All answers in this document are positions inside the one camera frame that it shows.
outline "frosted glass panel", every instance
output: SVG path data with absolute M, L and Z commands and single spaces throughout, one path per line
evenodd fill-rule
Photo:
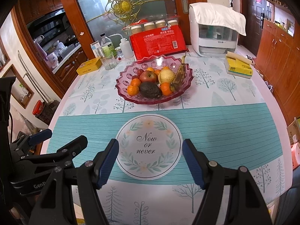
M 95 41 L 100 40 L 101 33 L 105 33 L 107 36 L 119 33 L 126 37 L 126 34 L 122 31 L 122 28 L 128 25 L 128 23 L 125 24 L 121 21 L 118 21 L 117 24 L 112 20 L 117 19 L 113 16 L 113 14 L 95 18 L 111 8 L 111 4 L 107 5 L 108 0 L 77 0 L 77 2 L 81 8 L 81 12 Z M 140 11 L 134 22 L 140 19 L 147 19 L 149 21 L 156 19 L 166 19 L 176 14 L 177 11 L 175 0 L 150 1 L 140 5 Z M 119 37 L 111 39 L 115 46 L 119 45 Z

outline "small jar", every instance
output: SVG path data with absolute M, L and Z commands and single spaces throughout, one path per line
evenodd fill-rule
M 166 22 L 164 20 L 159 20 L 155 22 L 157 28 L 162 28 L 166 26 Z
M 178 25 L 178 21 L 176 19 L 168 21 L 169 25 Z
M 141 25 L 136 25 L 136 26 L 132 26 L 130 27 L 132 34 L 137 34 L 142 32 L 142 26 Z
M 144 30 L 145 31 L 149 31 L 149 30 L 152 30 L 152 29 L 155 29 L 155 28 L 156 28 L 156 26 L 153 22 L 144 24 Z

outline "gold ornament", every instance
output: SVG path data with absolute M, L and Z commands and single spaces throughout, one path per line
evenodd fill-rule
M 131 24 L 134 22 L 134 20 L 137 19 L 137 14 L 141 10 L 142 4 L 146 2 L 152 2 L 152 1 L 160 1 L 160 0 L 148 0 L 148 1 L 143 1 L 143 0 L 108 0 L 105 10 L 106 12 L 92 18 L 87 22 L 96 19 L 100 16 L 107 15 L 109 19 L 115 21 L 117 24 L 118 23 L 125 23 L 125 24 Z M 114 15 L 116 19 L 110 18 L 109 15 Z

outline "banana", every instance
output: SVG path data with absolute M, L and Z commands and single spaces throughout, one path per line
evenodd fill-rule
M 178 67 L 177 73 L 173 82 L 170 83 L 170 89 L 173 92 L 177 92 L 182 86 L 183 80 L 185 78 L 185 57 L 186 54 L 181 59 L 181 64 Z

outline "yellow box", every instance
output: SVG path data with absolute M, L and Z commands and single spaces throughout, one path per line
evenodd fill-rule
M 92 60 L 82 63 L 79 68 L 76 70 L 78 75 L 84 75 L 98 70 L 101 67 L 102 63 L 100 58 L 94 58 Z

